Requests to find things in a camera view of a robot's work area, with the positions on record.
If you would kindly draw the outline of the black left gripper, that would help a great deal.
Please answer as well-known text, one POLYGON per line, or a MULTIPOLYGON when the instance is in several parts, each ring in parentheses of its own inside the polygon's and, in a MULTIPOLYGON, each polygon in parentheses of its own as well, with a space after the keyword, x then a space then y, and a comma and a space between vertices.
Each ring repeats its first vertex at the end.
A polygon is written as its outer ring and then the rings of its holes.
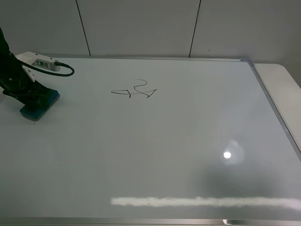
POLYGON ((0 86, 4 95, 30 108, 42 107, 41 98, 47 101, 56 99, 56 90, 33 82, 12 53, 0 55, 0 86))

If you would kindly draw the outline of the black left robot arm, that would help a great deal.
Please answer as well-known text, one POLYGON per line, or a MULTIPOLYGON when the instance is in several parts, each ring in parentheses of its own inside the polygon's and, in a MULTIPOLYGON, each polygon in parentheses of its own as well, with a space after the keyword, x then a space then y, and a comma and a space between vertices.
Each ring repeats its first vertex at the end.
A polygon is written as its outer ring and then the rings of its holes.
POLYGON ((0 86, 3 93, 30 108, 46 110, 50 106, 51 90, 32 81, 0 33, 0 86))

